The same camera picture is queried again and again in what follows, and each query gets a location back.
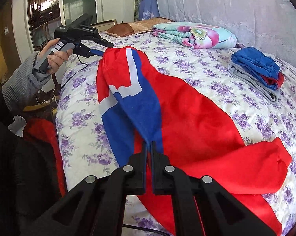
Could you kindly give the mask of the person left hand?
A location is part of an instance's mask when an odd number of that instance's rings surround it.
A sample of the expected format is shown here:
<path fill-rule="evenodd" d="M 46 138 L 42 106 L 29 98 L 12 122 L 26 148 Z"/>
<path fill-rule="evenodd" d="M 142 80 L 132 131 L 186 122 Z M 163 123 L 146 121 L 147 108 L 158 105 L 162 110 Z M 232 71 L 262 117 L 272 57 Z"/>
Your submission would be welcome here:
<path fill-rule="evenodd" d="M 48 50 L 56 45 L 59 42 L 59 38 L 51 40 L 45 45 L 43 50 L 37 54 L 38 62 L 42 60 Z M 53 55 L 47 55 L 48 59 L 48 70 L 46 71 L 47 74 L 55 74 L 58 69 L 62 66 L 62 64 L 68 60 L 68 58 L 73 54 L 72 49 L 68 49 L 66 52 L 64 51 L 57 51 L 54 52 Z"/>

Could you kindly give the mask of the grey knit sleeve forearm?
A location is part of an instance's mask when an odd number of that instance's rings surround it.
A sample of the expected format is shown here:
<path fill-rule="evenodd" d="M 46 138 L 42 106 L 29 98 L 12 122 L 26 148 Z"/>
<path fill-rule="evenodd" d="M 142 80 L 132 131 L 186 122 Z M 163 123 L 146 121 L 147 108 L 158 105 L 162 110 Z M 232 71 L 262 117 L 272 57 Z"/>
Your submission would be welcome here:
<path fill-rule="evenodd" d="M 2 86 L 2 94 L 6 106 L 11 112 L 22 111 L 34 94 L 40 90 L 51 76 L 33 70 L 39 52 L 30 55 Z"/>

